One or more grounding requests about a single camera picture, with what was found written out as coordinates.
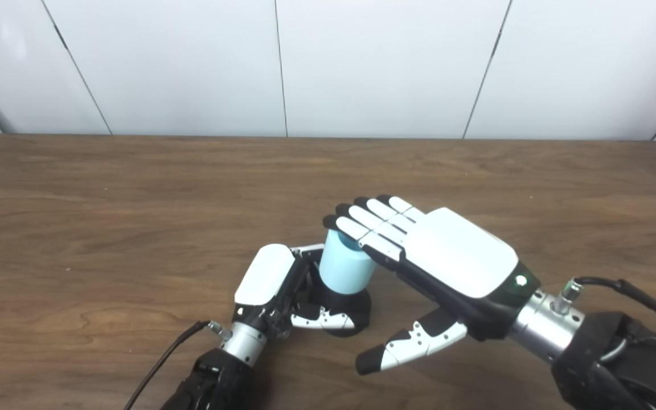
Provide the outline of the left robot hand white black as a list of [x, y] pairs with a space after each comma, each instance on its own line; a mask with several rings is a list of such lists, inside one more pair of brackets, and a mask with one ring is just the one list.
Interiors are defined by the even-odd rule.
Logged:
[[233, 323], [256, 329], [268, 339], [298, 329], [320, 329], [350, 337], [367, 327], [362, 295], [341, 295], [320, 278], [324, 244], [259, 249], [234, 296]]

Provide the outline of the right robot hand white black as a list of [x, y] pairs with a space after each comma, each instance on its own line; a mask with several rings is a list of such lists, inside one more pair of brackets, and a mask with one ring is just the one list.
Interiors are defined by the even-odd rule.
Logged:
[[450, 208], [423, 212], [396, 195], [362, 196], [337, 205], [322, 222], [437, 304], [411, 329], [360, 353], [360, 375], [432, 355], [464, 337], [507, 338], [540, 288], [510, 245]]

